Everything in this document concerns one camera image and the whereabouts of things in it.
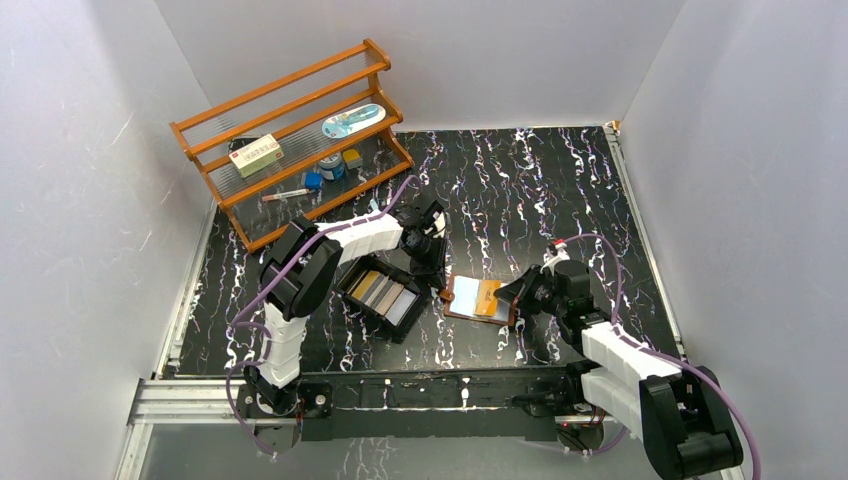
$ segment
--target robotic arm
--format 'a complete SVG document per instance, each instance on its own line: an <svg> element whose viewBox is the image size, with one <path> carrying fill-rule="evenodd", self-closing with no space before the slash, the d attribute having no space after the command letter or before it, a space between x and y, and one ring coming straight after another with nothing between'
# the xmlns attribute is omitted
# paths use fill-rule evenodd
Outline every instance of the robotic arm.
<svg viewBox="0 0 848 480"><path fill-rule="evenodd" d="M271 290L265 303L265 336L262 351L267 357L258 367L247 367L245 377L277 414L297 404L300 346L306 319L332 287L339 264L383 250L401 248L411 257L410 273L432 287L445 288L446 243L444 209L432 202L426 209L401 205L389 212L375 212L353 221L315 224L299 217L274 244L260 283L270 285L293 256L313 237L320 238L301 256Z"/></svg>
<svg viewBox="0 0 848 480"><path fill-rule="evenodd" d="M595 307L588 267L568 259L564 241L550 245L544 260L544 266L532 266L495 296L525 315L554 315L566 343L594 362L574 382L574 399L582 397L621 421L642 441L665 480L740 465L742 445L718 392L689 371L650 355L614 326ZM698 370L716 382L706 367Z"/></svg>

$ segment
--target orange card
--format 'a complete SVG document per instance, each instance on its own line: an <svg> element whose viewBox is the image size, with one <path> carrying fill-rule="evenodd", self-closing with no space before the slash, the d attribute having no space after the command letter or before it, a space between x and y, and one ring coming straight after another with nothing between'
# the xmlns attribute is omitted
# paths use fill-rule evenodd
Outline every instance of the orange card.
<svg viewBox="0 0 848 480"><path fill-rule="evenodd" d="M491 317L498 309L498 299L495 298L495 290L501 288L499 280L481 280L480 290L477 291L477 305L474 315Z"/></svg>

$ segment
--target small box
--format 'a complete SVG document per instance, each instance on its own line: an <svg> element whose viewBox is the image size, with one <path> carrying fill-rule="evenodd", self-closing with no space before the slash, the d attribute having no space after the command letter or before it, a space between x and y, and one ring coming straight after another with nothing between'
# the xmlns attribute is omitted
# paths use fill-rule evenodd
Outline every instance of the small box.
<svg viewBox="0 0 848 480"><path fill-rule="evenodd" d="M271 134L260 137L230 154L230 161L242 177L252 175L281 158L283 151Z"/></svg>
<svg viewBox="0 0 848 480"><path fill-rule="evenodd" d="M320 173L309 172L303 176L303 186L310 190L319 190L322 178Z"/></svg>
<svg viewBox="0 0 848 480"><path fill-rule="evenodd" d="M342 153L342 158L347 164L347 168L351 170L362 166L362 157L359 156L359 152L352 148L350 150L345 150L344 153Z"/></svg>

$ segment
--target small bottle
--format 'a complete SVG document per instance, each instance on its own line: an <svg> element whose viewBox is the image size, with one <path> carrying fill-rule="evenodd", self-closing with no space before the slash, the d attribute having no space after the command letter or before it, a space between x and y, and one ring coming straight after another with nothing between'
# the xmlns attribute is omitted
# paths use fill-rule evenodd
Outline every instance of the small bottle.
<svg viewBox="0 0 848 480"><path fill-rule="evenodd" d="M345 164L341 154L334 153L318 162L318 170L321 176L327 180L339 180L344 177Z"/></svg>

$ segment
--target white box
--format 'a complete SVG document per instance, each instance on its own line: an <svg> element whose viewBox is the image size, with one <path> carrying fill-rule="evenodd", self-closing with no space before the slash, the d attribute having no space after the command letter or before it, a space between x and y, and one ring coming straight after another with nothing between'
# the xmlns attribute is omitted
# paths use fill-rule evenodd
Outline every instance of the white box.
<svg viewBox="0 0 848 480"><path fill-rule="evenodd" d="M242 177L252 175L281 158L283 151L271 134L260 137L230 154L230 161Z"/></svg>

